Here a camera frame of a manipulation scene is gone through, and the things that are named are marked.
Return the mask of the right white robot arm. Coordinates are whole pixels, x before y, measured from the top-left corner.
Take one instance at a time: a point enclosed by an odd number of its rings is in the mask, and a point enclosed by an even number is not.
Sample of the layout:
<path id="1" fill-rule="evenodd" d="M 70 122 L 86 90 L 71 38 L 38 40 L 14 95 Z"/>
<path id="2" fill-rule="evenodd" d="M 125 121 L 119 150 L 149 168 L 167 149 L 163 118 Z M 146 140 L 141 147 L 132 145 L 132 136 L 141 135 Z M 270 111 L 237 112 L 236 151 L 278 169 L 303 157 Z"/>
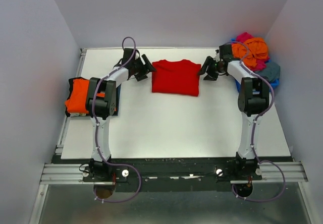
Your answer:
<path id="1" fill-rule="evenodd" d="M 208 56 L 197 73 L 205 81 L 216 81 L 219 76 L 232 76 L 240 81 L 238 109 L 242 114 L 242 133 L 238 151 L 233 161 L 232 173 L 244 179 L 255 172 L 259 163 L 256 154 L 257 137 L 262 116 L 271 108 L 270 84 L 252 72 L 243 62 L 244 56 L 234 56 L 231 43 L 216 50 L 216 56 Z"/>

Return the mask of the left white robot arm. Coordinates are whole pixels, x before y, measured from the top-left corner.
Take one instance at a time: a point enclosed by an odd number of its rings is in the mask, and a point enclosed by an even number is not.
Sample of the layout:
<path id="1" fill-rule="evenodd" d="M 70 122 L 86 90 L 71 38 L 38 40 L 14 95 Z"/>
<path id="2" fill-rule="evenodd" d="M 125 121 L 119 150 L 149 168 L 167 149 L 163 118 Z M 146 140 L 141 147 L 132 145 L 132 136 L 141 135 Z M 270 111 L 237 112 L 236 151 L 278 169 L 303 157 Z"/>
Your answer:
<path id="1" fill-rule="evenodd" d="M 113 176 L 113 168 L 117 166 L 109 162 L 109 131 L 111 118 L 118 107 L 119 86 L 132 76 L 141 81 L 155 71 L 156 68 L 145 54 L 141 55 L 136 49 L 125 48 L 123 57 L 108 75 L 103 78 L 90 78 L 85 108 L 89 112 L 93 127 L 93 150 L 88 167 L 91 176 L 107 181 Z"/>

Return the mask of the red t-shirt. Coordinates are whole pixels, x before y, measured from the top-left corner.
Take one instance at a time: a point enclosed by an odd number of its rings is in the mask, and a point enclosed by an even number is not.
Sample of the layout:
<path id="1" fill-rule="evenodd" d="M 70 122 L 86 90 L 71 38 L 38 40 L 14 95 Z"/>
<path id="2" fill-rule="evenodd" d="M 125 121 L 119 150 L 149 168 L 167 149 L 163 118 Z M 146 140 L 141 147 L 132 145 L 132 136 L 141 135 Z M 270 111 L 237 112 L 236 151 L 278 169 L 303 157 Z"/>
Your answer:
<path id="1" fill-rule="evenodd" d="M 153 62 L 156 71 L 152 72 L 153 93 L 178 94 L 197 97 L 199 95 L 198 72 L 200 64 L 183 59 L 176 62 L 160 60 Z"/>

